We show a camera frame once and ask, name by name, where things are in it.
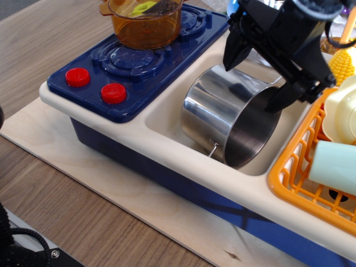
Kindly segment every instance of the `plywood base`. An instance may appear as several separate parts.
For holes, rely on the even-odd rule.
[[[0,134],[216,266],[304,266],[81,144],[70,118],[39,98]]]

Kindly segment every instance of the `stainless steel pot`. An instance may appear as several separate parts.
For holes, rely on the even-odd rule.
[[[242,167],[264,147],[279,121],[281,112],[264,111],[275,91],[271,84],[216,65],[189,89],[181,109],[181,128],[211,151],[209,156]]]

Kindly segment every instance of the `amber glass pot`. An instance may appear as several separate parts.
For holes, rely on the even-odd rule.
[[[125,46],[154,49],[173,42],[181,28],[185,0],[108,0],[99,6],[111,16],[115,35]]]

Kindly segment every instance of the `red knob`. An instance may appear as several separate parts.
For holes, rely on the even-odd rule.
[[[82,87],[90,82],[89,72],[85,68],[73,68],[66,73],[66,82],[72,87]]]
[[[101,89],[101,98],[108,104],[121,103],[126,99],[126,89],[120,83],[109,83]]]

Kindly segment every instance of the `orange dish rack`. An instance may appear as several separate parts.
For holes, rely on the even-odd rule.
[[[323,107],[333,91],[325,90],[311,106],[272,167],[268,184],[279,198],[356,236],[356,196],[308,179],[315,145],[319,140],[329,141],[322,130]]]

